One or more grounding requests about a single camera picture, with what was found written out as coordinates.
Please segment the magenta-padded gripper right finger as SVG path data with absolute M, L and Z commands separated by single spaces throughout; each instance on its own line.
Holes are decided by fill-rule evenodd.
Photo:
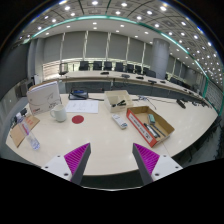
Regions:
M 132 153 L 135 157 L 144 185 L 182 169 L 182 167 L 168 155 L 158 155 L 137 143 L 133 144 Z

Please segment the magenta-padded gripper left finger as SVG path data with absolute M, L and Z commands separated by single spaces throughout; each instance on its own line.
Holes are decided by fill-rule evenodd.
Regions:
M 91 145 L 87 143 L 65 155 L 56 155 L 42 169 L 79 185 L 90 154 Z

